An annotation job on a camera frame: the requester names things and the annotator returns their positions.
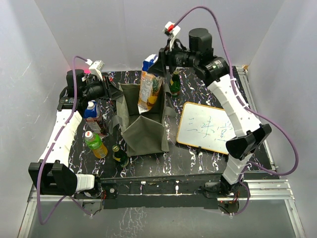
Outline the blue red juice carton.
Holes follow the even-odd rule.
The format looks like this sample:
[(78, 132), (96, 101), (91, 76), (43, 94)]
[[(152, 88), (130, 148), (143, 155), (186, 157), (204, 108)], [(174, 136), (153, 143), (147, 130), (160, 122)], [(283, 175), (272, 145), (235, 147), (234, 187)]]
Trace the blue red juice carton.
[(92, 132), (99, 135), (100, 138), (104, 138), (107, 135), (106, 121), (103, 118), (102, 111), (95, 101), (89, 101), (83, 116), (86, 124), (92, 130)]

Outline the Fontana pineapple juice carton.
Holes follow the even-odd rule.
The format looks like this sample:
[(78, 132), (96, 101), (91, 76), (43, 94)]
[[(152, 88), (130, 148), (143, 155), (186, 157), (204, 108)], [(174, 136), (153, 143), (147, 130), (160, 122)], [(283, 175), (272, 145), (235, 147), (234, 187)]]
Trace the Fontana pineapple juice carton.
[(157, 61), (157, 59), (158, 56), (152, 54), (143, 60), (138, 99), (138, 111), (140, 114), (152, 109), (158, 99), (163, 83), (163, 77), (148, 73), (149, 68)]

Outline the grey-green canvas bag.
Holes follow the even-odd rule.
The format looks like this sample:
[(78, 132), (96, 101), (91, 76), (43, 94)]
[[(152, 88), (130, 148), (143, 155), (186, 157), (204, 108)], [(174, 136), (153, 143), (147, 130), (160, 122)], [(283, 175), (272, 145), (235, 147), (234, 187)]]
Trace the grey-green canvas bag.
[(159, 90), (158, 99), (148, 112), (138, 111), (139, 84), (119, 84), (120, 95), (115, 99), (116, 113), (109, 124), (109, 132), (119, 125), (121, 136), (126, 142), (129, 157), (169, 152), (164, 120), (177, 113), (170, 100), (167, 84)]

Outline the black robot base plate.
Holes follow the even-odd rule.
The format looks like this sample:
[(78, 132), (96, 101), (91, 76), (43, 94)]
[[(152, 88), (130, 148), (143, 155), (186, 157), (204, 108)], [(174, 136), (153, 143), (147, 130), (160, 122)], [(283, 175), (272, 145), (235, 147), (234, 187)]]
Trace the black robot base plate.
[(98, 199), (104, 209), (201, 207), (217, 209), (219, 201), (247, 198), (248, 184), (227, 185), (220, 174), (97, 178), (95, 187), (75, 195)]

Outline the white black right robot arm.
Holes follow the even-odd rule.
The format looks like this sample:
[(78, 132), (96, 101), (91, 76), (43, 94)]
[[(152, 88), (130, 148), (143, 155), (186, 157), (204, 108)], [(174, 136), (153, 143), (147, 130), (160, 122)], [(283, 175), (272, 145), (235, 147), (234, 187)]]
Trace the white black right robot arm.
[(223, 58), (214, 56), (212, 35), (206, 28), (195, 28), (189, 32), (189, 48), (178, 39), (180, 27), (169, 22), (163, 32), (168, 36), (167, 44), (159, 50), (158, 58), (148, 72), (166, 76), (177, 67), (190, 67), (220, 102), (235, 133), (235, 137), (226, 142), (228, 162), (219, 184), (219, 191), (231, 197), (242, 184), (243, 170), (249, 159), (272, 129), (249, 111), (231, 76), (232, 67)]

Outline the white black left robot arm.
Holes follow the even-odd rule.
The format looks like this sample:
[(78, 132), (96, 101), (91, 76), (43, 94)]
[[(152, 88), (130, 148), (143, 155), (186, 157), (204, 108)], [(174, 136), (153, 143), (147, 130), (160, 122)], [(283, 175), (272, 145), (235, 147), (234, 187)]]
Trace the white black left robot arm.
[(102, 193), (102, 185), (95, 181), (95, 175), (71, 171), (69, 153), (88, 102), (111, 100), (120, 93), (112, 78), (105, 73), (102, 73), (102, 80), (98, 80), (96, 73), (70, 70), (66, 82), (67, 86), (59, 96), (51, 137), (38, 162), (29, 165), (28, 172), (39, 195), (72, 196), (85, 191), (96, 198)]

